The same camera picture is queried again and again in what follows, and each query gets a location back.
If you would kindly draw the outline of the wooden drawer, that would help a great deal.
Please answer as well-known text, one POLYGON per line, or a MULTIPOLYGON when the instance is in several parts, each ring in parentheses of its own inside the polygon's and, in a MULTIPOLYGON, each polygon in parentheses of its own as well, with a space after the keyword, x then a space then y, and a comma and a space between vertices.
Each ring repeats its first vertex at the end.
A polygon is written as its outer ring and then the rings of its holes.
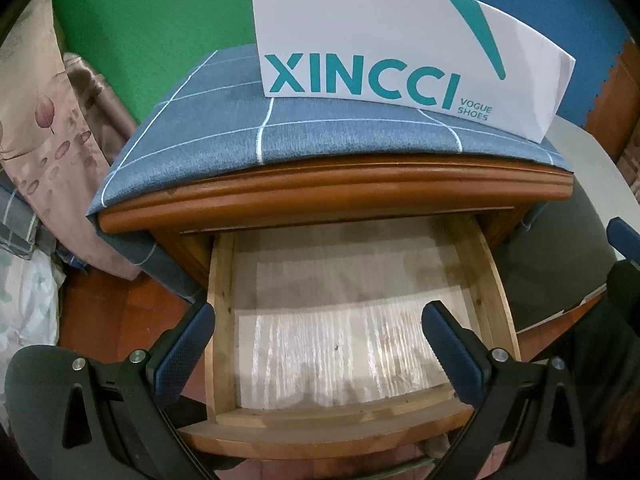
POLYGON ((474 217, 221 233, 208 300, 201 451, 258 460, 376 453, 463 426, 423 336, 442 302, 489 348, 520 352, 506 293, 474 217))

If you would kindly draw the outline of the white floral bedsheet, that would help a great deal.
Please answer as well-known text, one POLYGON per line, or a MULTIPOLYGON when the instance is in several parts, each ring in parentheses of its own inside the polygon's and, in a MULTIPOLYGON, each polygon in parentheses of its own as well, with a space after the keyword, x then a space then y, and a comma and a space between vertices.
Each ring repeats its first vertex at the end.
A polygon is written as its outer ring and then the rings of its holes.
POLYGON ((8 429, 4 382, 9 362, 18 350, 33 344, 58 343, 58 291, 65 274, 39 249, 30 259, 1 249, 0 272, 1 425, 8 429))

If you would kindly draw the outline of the grey checked blanket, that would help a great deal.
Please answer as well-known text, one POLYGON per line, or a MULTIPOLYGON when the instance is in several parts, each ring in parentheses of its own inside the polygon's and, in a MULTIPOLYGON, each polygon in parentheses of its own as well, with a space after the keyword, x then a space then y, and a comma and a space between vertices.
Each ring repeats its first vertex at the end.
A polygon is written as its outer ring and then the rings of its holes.
POLYGON ((23 200, 4 170, 0 186, 1 247, 14 256, 29 260, 36 249, 50 256, 56 238, 23 200))

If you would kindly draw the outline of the wooden nightstand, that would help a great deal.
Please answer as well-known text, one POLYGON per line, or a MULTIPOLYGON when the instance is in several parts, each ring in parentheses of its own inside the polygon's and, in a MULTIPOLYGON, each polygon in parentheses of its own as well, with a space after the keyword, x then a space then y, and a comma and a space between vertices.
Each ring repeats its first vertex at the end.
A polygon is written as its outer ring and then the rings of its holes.
POLYGON ((525 160, 427 154, 325 157, 243 170, 145 194, 98 215, 107 234, 148 231, 201 286, 203 231, 489 211, 496 246, 534 203, 566 200, 573 175, 525 160))

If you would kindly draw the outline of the floral pink pillow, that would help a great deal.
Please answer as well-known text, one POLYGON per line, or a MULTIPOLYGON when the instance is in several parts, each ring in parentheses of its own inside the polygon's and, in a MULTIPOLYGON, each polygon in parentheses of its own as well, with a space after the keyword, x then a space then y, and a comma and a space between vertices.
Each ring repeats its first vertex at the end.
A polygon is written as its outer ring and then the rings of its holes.
POLYGON ((104 77, 58 45, 52 0, 30 3, 1 46, 1 165, 76 258, 133 280, 140 272, 101 240, 86 212, 137 128, 104 77))

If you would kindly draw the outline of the white XINCCI shoe box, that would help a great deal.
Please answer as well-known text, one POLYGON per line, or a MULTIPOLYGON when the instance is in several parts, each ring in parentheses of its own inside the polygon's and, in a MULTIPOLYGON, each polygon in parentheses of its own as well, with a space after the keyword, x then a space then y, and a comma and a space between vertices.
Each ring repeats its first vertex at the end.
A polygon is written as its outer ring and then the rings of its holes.
POLYGON ((266 96, 420 108, 540 141, 574 58, 477 0, 252 0, 266 96))

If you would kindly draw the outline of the blue checked cloth cover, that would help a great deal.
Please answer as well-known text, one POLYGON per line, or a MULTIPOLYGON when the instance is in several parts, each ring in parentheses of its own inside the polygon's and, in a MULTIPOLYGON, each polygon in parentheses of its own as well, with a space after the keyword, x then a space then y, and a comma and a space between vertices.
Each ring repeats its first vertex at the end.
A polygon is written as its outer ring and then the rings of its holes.
POLYGON ((268 98, 257 49, 247 44, 204 58, 153 108, 112 163, 87 216, 119 255, 183 300, 197 302, 207 285, 191 278, 150 232, 107 234, 99 213, 145 194, 243 170, 381 154, 488 156, 570 172, 547 141, 460 118, 362 101, 268 98))

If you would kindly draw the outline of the green foam wall mat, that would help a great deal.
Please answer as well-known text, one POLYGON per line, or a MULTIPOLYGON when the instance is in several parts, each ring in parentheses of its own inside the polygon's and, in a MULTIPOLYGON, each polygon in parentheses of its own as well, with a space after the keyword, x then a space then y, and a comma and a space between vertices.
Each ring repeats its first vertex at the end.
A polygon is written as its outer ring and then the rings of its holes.
POLYGON ((65 47, 96 68, 134 118, 213 50, 255 39, 252 0, 52 0, 65 47))

